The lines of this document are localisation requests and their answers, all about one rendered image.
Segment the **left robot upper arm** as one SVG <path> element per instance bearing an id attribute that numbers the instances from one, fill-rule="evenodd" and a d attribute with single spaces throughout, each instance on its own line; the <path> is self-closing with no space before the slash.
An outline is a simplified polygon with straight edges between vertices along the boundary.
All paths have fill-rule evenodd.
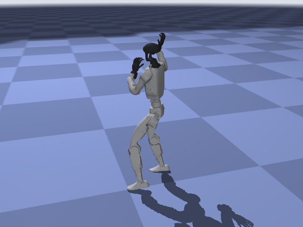
<path id="1" fill-rule="evenodd" d="M 148 83 L 153 76 L 153 73 L 148 70 L 144 71 L 140 77 L 139 80 L 137 81 L 135 87 L 134 87 L 134 92 L 132 93 L 133 95 L 138 95 L 140 94 L 142 88 L 145 86 L 146 83 Z"/>

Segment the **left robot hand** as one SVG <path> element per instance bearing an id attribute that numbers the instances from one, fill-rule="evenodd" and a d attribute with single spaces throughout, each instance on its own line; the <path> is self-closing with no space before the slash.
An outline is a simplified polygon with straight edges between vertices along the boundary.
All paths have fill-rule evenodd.
<path id="1" fill-rule="evenodd" d="M 134 74 L 134 79 L 136 79 L 136 77 L 137 77 L 137 74 L 138 74 L 137 71 L 139 70 L 139 68 L 144 65 L 144 64 L 142 64 L 139 66 L 139 64 L 141 63 L 142 60 L 144 60 L 144 59 L 142 59 L 140 57 L 138 57 L 138 58 L 136 57 L 133 61 L 133 65 L 132 65 L 133 71 L 131 71 L 131 73 Z"/>

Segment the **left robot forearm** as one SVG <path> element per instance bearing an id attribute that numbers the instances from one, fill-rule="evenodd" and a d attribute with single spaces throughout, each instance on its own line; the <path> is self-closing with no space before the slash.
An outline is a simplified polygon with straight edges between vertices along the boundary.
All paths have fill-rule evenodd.
<path id="1" fill-rule="evenodd" d="M 130 76 L 126 79 L 126 81 L 128 82 L 128 87 L 129 87 L 129 91 L 131 92 L 131 93 L 133 93 L 134 92 L 134 87 L 135 87 L 135 82 L 134 82 L 134 74 L 133 73 L 131 73 L 130 74 Z"/>

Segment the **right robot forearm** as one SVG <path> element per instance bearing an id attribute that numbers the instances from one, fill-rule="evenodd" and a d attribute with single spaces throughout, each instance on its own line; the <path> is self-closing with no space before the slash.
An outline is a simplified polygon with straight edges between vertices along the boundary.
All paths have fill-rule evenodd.
<path id="1" fill-rule="evenodd" d="M 156 54 L 157 54 L 157 57 L 158 57 L 158 59 L 159 59 L 159 62 L 165 63 L 166 68 L 168 69 L 167 62 L 166 62 L 166 59 L 164 58 L 163 52 L 160 51 L 160 52 L 158 52 L 158 53 L 156 53 Z"/>

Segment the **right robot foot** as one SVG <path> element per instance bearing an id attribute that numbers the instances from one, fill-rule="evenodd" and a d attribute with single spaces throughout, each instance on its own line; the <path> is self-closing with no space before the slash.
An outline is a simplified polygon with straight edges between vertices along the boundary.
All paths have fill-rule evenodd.
<path id="1" fill-rule="evenodd" d="M 158 172 L 158 171 L 169 171 L 170 169 L 169 169 L 169 166 L 167 165 L 167 164 L 165 164 L 164 166 L 160 166 L 160 165 L 158 165 L 158 166 L 156 166 L 156 167 L 154 167 L 154 168 L 150 168 L 149 169 L 149 171 L 151 171 L 151 172 Z"/>

